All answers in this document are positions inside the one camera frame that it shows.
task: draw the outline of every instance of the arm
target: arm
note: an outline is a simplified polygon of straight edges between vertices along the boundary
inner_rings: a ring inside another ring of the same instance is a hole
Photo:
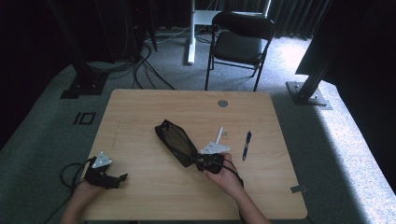
[[[64,209],[61,224],[78,224],[85,209],[102,191],[104,188],[90,185],[86,181],[80,183]]]
[[[224,154],[224,159],[232,161],[231,154]],[[228,161],[224,161],[224,165],[232,167]],[[204,171],[204,174],[224,191],[224,193],[233,198],[247,224],[271,223],[256,206],[250,196],[248,196],[235,174],[227,169],[221,169],[220,173],[217,175],[208,171]]]

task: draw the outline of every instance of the gray carpet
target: gray carpet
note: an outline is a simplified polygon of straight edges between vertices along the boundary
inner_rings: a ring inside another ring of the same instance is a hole
[[[290,98],[285,82],[306,80],[306,76],[295,76],[294,72],[308,45],[309,41],[299,39],[275,39],[258,88],[271,94],[297,178],[309,189],[304,193],[308,218],[274,223],[392,223],[396,220],[395,195],[337,89],[326,82],[319,85],[332,110],[295,105]],[[208,45],[197,41],[194,65],[186,65],[187,49],[186,38],[172,38],[160,43],[159,52],[152,52],[148,62],[175,89],[203,90]],[[149,55],[149,51],[144,49],[142,55]],[[105,63],[92,65],[109,67]],[[249,78],[249,73],[217,65],[209,89],[252,91],[255,79]],[[1,150],[0,223],[43,223],[69,195],[60,181],[61,169],[88,158],[111,92],[138,88],[131,70],[120,71],[110,74],[102,95],[61,100],[75,75],[73,67],[68,66],[52,80]],[[144,89],[170,89],[144,66],[137,70],[137,81]],[[78,113],[95,113],[93,123],[75,124]],[[49,223],[58,223],[62,211]]]

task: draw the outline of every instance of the wooden table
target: wooden table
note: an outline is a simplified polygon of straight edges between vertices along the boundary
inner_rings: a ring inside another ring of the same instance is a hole
[[[218,105],[227,101],[226,107]],[[183,167],[157,137],[168,119],[200,150],[227,136],[245,189],[269,218],[305,218],[301,192],[271,98],[264,92],[114,90],[90,158],[103,151],[113,163],[107,174],[129,174],[89,207],[86,220],[239,219],[233,200],[194,165]],[[248,131],[252,137],[242,161]]]

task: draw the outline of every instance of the blue pen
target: blue pen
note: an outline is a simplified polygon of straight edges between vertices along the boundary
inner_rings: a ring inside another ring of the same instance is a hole
[[[247,142],[245,143],[244,155],[243,155],[243,157],[242,157],[242,160],[243,160],[243,161],[247,158],[247,154],[248,154],[248,143],[250,142],[250,137],[251,137],[251,132],[248,131],[248,133],[247,133]]]

